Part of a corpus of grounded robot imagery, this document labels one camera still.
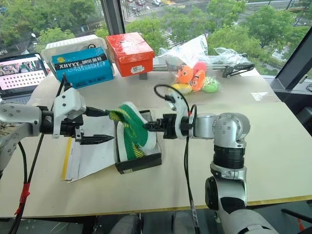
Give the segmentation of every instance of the car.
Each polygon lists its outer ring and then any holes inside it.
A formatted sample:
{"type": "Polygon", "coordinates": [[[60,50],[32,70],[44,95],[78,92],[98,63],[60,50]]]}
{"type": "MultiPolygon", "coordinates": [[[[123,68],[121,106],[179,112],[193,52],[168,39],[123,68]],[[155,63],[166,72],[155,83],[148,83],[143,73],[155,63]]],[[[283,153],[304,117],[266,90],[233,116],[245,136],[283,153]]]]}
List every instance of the car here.
{"type": "Polygon", "coordinates": [[[158,0],[153,0],[153,1],[152,1],[152,5],[154,5],[154,6],[160,6],[160,3],[159,3],[158,0]]]}
{"type": "Polygon", "coordinates": [[[143,1],[142,0],[136,0],[136,5],[143,6],[143,1]]]}

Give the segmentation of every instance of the red cable tie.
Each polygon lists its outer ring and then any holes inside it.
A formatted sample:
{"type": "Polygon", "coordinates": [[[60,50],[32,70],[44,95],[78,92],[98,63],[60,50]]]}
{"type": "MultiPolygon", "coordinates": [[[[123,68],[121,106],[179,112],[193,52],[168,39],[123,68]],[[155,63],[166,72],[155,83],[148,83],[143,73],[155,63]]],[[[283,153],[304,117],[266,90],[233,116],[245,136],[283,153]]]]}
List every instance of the red cable tie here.
{"type": "Polygon", "coordinates": [[[15,214],[19,214],[20,211],[21,211],[21,207],[22,207],[22,204],[25,204],[26,203],[26,199],[27,197],[30,195],[30,192],[29,192],[29,187],[30,187],[30,183],[25,183],[23,185],[23,189],[21,191],[21,194],[20,194],[20,199],[19,199],[19,207],[18,209],[16,210],[15,214]]]}

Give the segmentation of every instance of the toy ball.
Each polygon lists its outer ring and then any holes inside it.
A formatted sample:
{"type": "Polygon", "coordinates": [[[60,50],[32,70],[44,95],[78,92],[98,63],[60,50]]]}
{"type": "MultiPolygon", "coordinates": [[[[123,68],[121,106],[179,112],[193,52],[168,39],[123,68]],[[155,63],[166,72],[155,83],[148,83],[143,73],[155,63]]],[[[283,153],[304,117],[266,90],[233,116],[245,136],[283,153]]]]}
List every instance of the toy ball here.
{"type": "Polygon", "coordinates": [[[190,86],[192,87],[193,91],[199,91],[204,85],[205,81],[205,72],[203,70],[198,71],[193,79],[190,81],[190,86]]]}
{"type": "Polygon", "coordinates": [[[173,84],[171,86],[182,94],[189,94],[192,91],[192,87],[189,84],[173,84]]]}
{"type": "Polygon", "coordinates": [[[187,84],[190,82],[190,80],[193,78],[193,69],[190,68],[189,66],[183,66],[179,68],[177,75],[176,75],[176,80],[179,83],[187,84]]]}
{"type": "Polygon", "coordinates": [[[204,81],[204,86],[202,87],[202,90],[206,93],[214,93],[218,90],[219,83],[216,79],[212,77],[206,77],[204,81]]]}
{"type": "Polygon", "coordinates": [[[194,74],[196,74],[200,70],[202,70],[202,71],[204,71],[206,73],[207,72],[207,64],[204,61],[198,61],[195,64],[193,70],[194,70],[194,74]]]}

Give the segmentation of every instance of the green ball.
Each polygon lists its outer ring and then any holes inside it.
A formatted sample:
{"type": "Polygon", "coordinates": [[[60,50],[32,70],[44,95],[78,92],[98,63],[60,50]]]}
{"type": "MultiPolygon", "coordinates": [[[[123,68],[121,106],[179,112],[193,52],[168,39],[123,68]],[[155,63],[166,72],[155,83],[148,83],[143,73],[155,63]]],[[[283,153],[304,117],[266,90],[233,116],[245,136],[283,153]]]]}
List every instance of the green ball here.
{"type": "Polygon", "coordinates": [[[219,83],[213,77],[205,77],[204,86],[202,88],[206,93],[214,93],[218,90],[219,83]]]}

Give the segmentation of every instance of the red box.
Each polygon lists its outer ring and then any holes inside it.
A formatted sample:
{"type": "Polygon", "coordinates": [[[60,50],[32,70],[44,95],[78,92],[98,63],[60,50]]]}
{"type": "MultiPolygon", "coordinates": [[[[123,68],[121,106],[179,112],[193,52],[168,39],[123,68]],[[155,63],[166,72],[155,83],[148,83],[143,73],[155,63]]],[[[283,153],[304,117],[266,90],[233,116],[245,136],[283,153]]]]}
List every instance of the red box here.
{"type": "Polygon", "coordinates": [[[106,41],[122,77],[153,70],[154,51],[139,33],[107,36],[106,41]]]}

